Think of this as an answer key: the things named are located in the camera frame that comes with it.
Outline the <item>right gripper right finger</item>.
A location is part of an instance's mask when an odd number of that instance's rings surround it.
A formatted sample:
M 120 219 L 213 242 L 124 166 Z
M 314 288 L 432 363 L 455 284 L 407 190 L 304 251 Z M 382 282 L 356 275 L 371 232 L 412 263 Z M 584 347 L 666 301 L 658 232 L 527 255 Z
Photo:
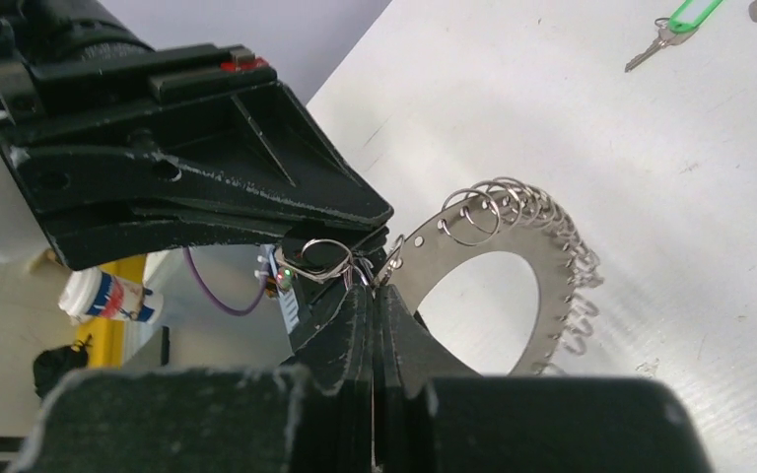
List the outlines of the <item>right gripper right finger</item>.
M 394 287 L 375 296 L 376 448 L 386 472 L 708 472 L 693 423 L 638 377 L 470 369 Z

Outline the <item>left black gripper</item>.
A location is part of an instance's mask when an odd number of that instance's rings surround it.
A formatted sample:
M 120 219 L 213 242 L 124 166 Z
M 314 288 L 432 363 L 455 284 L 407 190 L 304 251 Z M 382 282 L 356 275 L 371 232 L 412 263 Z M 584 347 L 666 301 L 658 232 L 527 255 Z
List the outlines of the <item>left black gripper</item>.
M 50 249 L 82 270 L 313 238 L 370 254 L 387 242 L 391 215 L 245 48 L 0 60 L 0 261 Z

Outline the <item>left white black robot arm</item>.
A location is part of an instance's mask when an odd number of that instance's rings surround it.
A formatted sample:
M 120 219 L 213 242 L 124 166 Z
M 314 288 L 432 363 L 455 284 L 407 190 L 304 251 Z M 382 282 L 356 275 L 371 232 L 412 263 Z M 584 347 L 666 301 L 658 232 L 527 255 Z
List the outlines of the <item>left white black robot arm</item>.
M 157 50 L 98 1 L 0 1 L 0 261 L 313 238 L 372 256 L 392 213 L 246 46 Z

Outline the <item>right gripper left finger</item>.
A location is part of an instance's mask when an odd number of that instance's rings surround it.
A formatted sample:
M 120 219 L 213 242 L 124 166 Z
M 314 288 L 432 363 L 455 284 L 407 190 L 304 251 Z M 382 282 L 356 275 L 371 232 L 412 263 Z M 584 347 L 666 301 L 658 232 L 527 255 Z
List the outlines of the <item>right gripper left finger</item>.
M 82 370 L 44 399 L 12 472 L 367 472 L 372 297 L 350 289 L 315 336 L 344 343 L 273 369 Z

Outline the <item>metal disc keyring holder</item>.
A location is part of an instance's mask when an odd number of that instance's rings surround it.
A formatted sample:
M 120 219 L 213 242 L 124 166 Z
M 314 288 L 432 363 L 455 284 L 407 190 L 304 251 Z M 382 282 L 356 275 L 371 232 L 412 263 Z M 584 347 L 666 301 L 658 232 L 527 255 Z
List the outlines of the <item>metal disc keyring holder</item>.
M 396 241 L 376 281 L 473 372 L 558 374 L 593 336 L 599 266 L 548 192 L 499 176 L 451 193 Z

